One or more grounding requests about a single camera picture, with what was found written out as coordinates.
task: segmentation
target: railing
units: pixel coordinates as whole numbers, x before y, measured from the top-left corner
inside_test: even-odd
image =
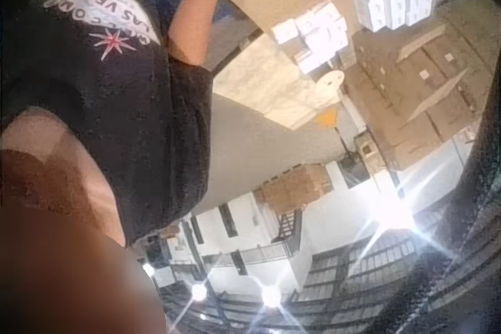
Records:
[[[294,225],[290,235],[280,242],[275,242],[268,246],[258,246],[250,250],[240,251],[245,264],[260,264],[263,262],[282,260],[291,258],[301,246],[302,211],[294,212]],[[205,264],[213,268],[227,268],[233,266],[230,253],[211,254],[202,256]]]

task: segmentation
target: stacked cardboard boxes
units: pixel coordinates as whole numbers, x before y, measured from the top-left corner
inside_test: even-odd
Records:
[[[267,203],[278,215],[301,209],[332,191],[327,170],[320,164],[298,165],[275,176],[254,191],[259,203]]]
[[[391,169],[405,170],[441,145],[426,114],[405,122],[360,66],[346,72],[345,86]]]
[[[362,70],[346,72],[346,90],[390,168],[410,167],[482,114],[491,77],[443,22],[353,42]]]
[[[466,73],[463,66],[446,77],[421,48],[444,31],[443,23],[430,18],[393,32],[353,36],[357,60],[402,120],[412,120],[442,101]]]

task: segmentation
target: star logo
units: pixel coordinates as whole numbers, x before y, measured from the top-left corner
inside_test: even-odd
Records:
[[[122,53],[122,47],[128,48],[132,51],[137,51],[135,48],[125,43],[129,38],[120,38],[120,29],[115,34],[111,34],[108,29],[105,29],[106,35],[104,34],[94,34],[90,33],[89,35],[97,38],[101,38],[102,41],[97,42],[94,46],[106,45],[106,48],[103,52],[103,56],[101,56],[101,61],[106,58],[106,56],[110,53],[111,50],[116,49],[120,54]]]

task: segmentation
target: window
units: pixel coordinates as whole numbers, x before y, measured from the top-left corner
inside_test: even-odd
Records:
[[[232,214],[229,211],[227,203],[223,203],[219,207],[219,213],[221,213],[222,223],[226,228],[226,233],[228,234],[228,237],[234,238],[235,236],[238,236],[235,222],[233,221]]]
[[[195,232],[196,242],[199,244],[204,244],[204,238],[202,237],[202,232],[200,232],[200,227],[198,227],[198,220],[195,216],[191,217],[191,227],[193,227],[193,232]]]
[[[235,252],[231,252],[230,255],[232,257],[233,263],[235,264],[236,271],[238,271],[238,275],[248,275],[240,251],[236,250]]]

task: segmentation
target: black t-shirt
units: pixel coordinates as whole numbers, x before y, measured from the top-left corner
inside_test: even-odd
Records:
[[[211,74],[169,59],[139,0],[46,0],[2,31],[2,130],[28,106],[57,115],[114,192],[128,244],[207,190]]]

